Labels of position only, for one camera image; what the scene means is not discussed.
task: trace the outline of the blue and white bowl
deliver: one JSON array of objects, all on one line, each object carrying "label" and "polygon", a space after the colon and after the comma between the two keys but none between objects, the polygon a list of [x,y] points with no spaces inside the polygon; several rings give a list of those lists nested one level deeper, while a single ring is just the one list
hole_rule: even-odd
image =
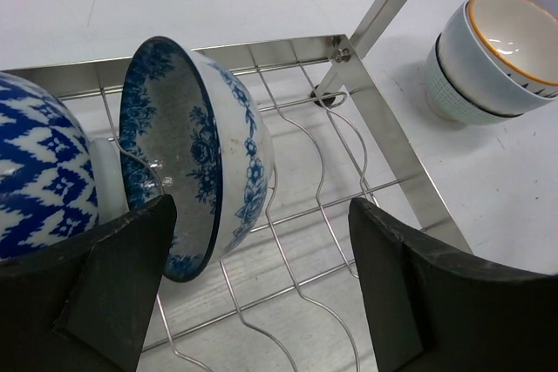
[{"label": "blue and white bowl", "polygon": [[[241,243],[262,211],[274,154],[238,78],[168,38],[149,39],[126,74],[119,136],[174,197],[178,217],[167,278],[190,281]],[[134,209],[158,191],[144,166],[126,156],[121,162]]]},{"label": "blue and white bowl", "polygon": [[87,139],[62,103],[0,73],[0,260],[98,223]]}]

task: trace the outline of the bowl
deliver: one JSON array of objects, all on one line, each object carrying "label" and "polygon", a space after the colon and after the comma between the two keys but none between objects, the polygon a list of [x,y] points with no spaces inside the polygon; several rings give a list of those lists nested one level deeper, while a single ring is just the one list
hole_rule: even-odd
[{"label": "bowl", "polygon": [[[246,87],[215,61],[165,37],[143,43],[126,74],[119,141],[174,197],[167,278],[192,280],[254,226],[274,165],[271,137]],[[158,188],[145,166],[121,162],[134,209]]]},{"label": "bowl", "polygon": [[99,138],[89,144],[89,154],[97,188],[99,224],[105,224],[128,212],[119,151],[108,139]]},{"label": "bowl", "polygon": [[41,87],[0,73],[0,260],[83,233],[98,218],[79,122]]},{"label": "bowl", "polygon": [[473,102],[464,98],[447,79],[439,65],[438,44],[440,36],[428,53],[425,67],[426,86],[428,98],[435,108],[448,118],[468,125],[491,125],[509,120],[499,115],[494,115],[479,108]]},{"label": "bowl", "polygon": [[492,113],[518,116],[553,101],[524,89],[498,67],[474,35],[466,3],[442,31],[438,55],[444,73],[459,93]]},{"label": "bowl", "polygon": [[471,0],[467,16],[491,59],[524,89],[558,95],[558,21],[531,0]]}]

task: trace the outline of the dish rack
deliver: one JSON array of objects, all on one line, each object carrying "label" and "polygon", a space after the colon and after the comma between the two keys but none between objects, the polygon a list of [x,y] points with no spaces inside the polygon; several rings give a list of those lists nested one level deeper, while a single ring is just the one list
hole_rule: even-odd
[{"label": "dish rack", "polygon": [[[197,50],[248,87],[276,168],[264,213],[237,250],[193,282],[162,281],[139,371],[374,370],[348,235],[352,198],[469,251],[359,57],[405,1],[376,0],[351,39]],[[10,72],[64,100],[90,137],[115,139],[129,62]]]}]

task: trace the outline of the stacked bowl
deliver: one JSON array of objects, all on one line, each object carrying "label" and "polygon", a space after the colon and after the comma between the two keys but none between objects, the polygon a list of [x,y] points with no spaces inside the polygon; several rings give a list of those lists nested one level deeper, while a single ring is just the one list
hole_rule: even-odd
[{"label": "stacked bowl", "polygon": [[470,0],[426,60],[429,102],[470,125],[519,117],[558,96],[558,22],[530,0]]}]

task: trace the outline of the screw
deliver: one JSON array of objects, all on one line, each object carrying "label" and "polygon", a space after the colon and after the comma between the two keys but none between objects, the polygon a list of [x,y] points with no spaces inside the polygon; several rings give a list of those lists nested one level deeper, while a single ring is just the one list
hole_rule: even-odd
[{"label": "screw", "polygon": [[347,48],[343,48],[343,49],[338,49],[335,53],[335,56],[333,56],[333,59],[336,61],[336,63],[341,63],[343,62],[348,62],[350,60],[350,51]]}]

